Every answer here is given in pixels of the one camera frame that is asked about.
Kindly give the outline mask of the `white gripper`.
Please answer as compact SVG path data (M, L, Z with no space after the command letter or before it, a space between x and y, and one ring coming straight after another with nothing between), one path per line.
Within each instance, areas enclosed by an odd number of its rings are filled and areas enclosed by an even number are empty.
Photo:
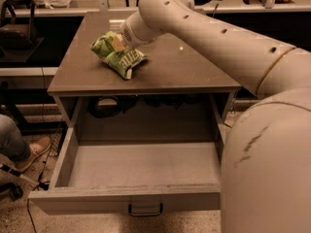
M111 43L115 52L126 49L126 44L132 48L138 48L151 42L164 32L160 29L153 29L135 12L121 24L121 34L116 34Z

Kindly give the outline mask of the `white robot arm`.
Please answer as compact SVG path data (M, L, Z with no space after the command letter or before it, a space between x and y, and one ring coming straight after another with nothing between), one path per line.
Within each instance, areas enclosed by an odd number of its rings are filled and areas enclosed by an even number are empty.
M195 11L139 0L122 25L137 48L170 33L257 98L230 129L221 164L223 233L311 233L311 52Z

